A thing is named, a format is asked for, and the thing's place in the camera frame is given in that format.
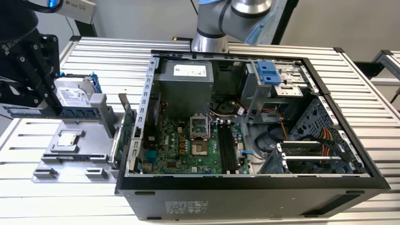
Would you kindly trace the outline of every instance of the ram slot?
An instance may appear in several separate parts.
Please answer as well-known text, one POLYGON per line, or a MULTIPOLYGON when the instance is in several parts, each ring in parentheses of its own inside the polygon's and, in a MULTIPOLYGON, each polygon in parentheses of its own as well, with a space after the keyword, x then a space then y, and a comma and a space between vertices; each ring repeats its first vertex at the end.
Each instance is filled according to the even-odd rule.
POLYGON ((220 146, 220 161, 223 173, 235 173, 236 154, 234 147, 234 137, 231 126, 228 124, 219 124, 219 146, 220 146))

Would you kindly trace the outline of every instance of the metal rail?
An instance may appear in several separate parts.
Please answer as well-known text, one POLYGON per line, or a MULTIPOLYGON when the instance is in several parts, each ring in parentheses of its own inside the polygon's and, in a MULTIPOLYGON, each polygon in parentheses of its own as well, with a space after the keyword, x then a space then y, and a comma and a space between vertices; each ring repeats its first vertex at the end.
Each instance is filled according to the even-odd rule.
MULTIPOLYGON (((186 41, 134 41, 90 37, 83 37, 68 46, 62 56, 63 72, 90 74, 96 71, 103 92, 108 95, 108 105, 116 112, 123 112, 119 93, 127 93, 132 108, 139 107, 151 50, 191 50, 190 42, 186 41)), ((231 53, 239 54, 310 58, 371 158, 387 177, 392 190, 331 218, 202 221, 202 223, 186 221, 186 223, 399 224, 400 116, 348 56, 338 53, 332 48, 316 47, 280 45, 252 47, 231 43, 230 49, 231 53)), ((24 221, 82 224, 86 219, 98 224, 110 224, 116 220, 138 223, 126 199, 114 196, 114 184, 34 184, 31 182, 32 171, 51 142, 59 122, 59 120, 18 120, 10 127, 4 142, 0 143, 0 205, 8 206, 0 211, 0 223, 6 220, 2 218, 15 218, 11 221, 16 224, 24 221)))

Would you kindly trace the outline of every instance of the white wall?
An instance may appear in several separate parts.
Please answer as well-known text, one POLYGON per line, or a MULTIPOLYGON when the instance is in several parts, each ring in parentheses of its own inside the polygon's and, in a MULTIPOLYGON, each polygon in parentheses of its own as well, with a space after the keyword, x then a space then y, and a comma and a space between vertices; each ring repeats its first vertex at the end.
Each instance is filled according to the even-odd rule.
MULTIPOLYGON (((47 5, 47 0, 31 0, 31 2, 42 5, 47 5)), ((59 14, 47 14, 47 13, 36 13, 39 18, 38 30, 42 34, 54 34, 59 37, 59 48, 60 53, 64 50, 64 47, 70 41, 72 36, 72 30, 67 23, 67 19, 63 15, 59 14)), ((70 23, 75 32, 75 35, 79 35, 80 32, 78 30, 75 21, 70 19, 70 23)))
POLYGON ((196 34, 198 16, 190 0, 96 0, 96 4, 100 37, 172 40, 196 34))
MULTIPOLYGON (((354 61, 400 50, 400 0, 300 0, 282 45, 342 47, 354 61)), ((394 77, 384 70, 379 77, 394 77)), ((388 100, 396 86, 378 86, 388 100)), ((400 110, 400 98, 395 102, 400 110)))

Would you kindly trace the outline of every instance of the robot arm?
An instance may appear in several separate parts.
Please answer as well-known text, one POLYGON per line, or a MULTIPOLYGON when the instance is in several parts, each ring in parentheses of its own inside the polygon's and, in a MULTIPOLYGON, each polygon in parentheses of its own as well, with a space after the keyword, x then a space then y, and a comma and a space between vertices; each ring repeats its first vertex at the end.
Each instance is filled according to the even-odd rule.
POLYGON ((228 52, 227 35, 258 45, 275 21, 272 0, 199 0, 195 52, 228 52))
POLYGON ((58 116, 55 94, 60 75, 59 40, 39 33, 34 11, 55 13, 63 5, 42 7, 24 0, 0 1, 0 103, 47 109, 58 116))

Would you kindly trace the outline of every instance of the white sticker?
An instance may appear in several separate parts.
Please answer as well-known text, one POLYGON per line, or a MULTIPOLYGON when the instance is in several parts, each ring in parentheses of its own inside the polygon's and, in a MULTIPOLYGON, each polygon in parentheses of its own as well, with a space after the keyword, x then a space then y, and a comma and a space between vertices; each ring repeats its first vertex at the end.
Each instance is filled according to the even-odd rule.
POLYGON ((240 107, 240 109, 238 110, 238 114, 242 116, 242 115, 243 115, 243 113, 244 113, 244 108, 243 108, 243 107, 240 107))
POLYGON ((39 109, 10 109, 11 113, 14 114, 35 114, 40 115, 39 109))
POLYGON ((82 89, 60 87, 58 89, 58 93, 60 93, 59 97, 62 97, 64 106, 74 106, 74 107, 91 106, 87 93, 82 89))
POLYGON ((203 214, 208 201, 166 201, 166 210, 170 214, 203 214))
POLYGON ((175 76, 203 76, 207 77, 206 66, 175 65, 175 76))
POLYGON ((58 159, 60 160, 74 160, 72 156, 59 156, 58 159))

